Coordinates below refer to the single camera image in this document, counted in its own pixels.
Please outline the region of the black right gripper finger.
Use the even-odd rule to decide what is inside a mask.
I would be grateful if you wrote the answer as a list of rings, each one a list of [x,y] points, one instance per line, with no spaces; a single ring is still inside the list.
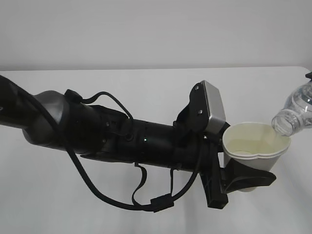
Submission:
[[[305,74],[306,78],[312,78],[312,72]]]

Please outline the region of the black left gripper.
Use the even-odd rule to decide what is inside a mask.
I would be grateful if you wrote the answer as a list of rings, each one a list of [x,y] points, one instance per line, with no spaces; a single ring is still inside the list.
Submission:
[[[270,186],[276,176],[268,171],[248,167],[231,159],[225,168],[220,168],[218,153],[222,152],[221,138],[224,130],[217,134],[204,133],[199,136],[195,167],[186,185],[175,195],[173,201],[181,198],[190,189],[197,175],[200,176],[206,196],[207,206],[223,209],[228,203],[226,194]]]

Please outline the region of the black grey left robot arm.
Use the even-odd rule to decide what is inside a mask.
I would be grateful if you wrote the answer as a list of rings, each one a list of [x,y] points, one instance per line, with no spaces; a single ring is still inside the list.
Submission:
[[[172,125],[134,119],[120,111],[96,105],[99,92],[84,99],[77,92],[45,91],[31,95],[6,77],[0,78],[0,123],[22,129],[25,139],[37,146],[66,151],[91,192],[100,200],[130,211],[158,212],[173,207],[200,176],[207,205],[222,209],[228,193],[270,186],[276,179],[268,169],[256,169],[231,159],[220,167],[223,136],[229,128],[219,90],[201,81],[191,90],[188,105]],[[92,183],[79,157],[190,171],[178,192],[153,198],[149,204],[125,204],[102,194]]]

